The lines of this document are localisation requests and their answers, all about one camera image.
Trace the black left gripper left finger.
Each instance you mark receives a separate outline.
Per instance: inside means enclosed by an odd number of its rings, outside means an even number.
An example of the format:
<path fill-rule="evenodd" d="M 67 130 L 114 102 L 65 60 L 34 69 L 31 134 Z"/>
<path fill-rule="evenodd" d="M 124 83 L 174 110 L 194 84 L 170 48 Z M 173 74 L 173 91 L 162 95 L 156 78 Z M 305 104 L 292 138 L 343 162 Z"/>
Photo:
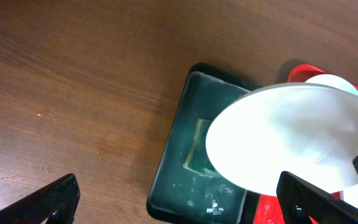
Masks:
<path fill-rule="evenodd" d="M 74 174 L 67 174 L 0 210 L 0 224 L 72 224 L 80 199 Z"/>

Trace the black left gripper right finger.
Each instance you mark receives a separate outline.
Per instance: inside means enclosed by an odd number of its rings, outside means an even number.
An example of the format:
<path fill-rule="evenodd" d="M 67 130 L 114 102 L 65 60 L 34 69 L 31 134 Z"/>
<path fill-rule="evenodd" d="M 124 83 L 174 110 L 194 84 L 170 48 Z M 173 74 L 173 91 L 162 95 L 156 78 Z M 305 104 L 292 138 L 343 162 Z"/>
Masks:
<path fill-rule="evenodd" d="M 358 224 L 358 208 L 290 172 L 280 174 L 276 193 L 286 224 Z"/>

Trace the white plate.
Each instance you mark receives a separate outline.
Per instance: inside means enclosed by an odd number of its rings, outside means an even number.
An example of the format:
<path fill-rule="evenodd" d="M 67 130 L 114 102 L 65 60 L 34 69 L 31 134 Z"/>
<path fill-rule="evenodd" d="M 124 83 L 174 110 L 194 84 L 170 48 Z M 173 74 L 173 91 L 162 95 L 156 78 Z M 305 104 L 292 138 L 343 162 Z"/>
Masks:
<path fill-rule="evenodd" d="M 206 152 L 233 184 L 275 195 L 291 172 L 334 193 L 358 184 L 358 96 L 313 83 L 282 83 L 252 91 L 211 123 Z"/>

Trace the yellow green sponge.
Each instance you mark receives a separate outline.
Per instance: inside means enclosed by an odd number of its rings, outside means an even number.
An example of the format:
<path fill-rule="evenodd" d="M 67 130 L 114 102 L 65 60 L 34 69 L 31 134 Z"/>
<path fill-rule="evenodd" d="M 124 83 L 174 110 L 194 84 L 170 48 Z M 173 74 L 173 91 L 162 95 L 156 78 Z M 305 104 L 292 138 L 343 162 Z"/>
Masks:
<path fill-rule="evenodd" d="M 201 176 L 220 178 L 221 175 L 211 164 L 206 152 L 206 134 L 211 123 L 212 121 L 208 119 L 199 119 L 196 122 L 193 145 L 189 150 L 183 168 Z"/>

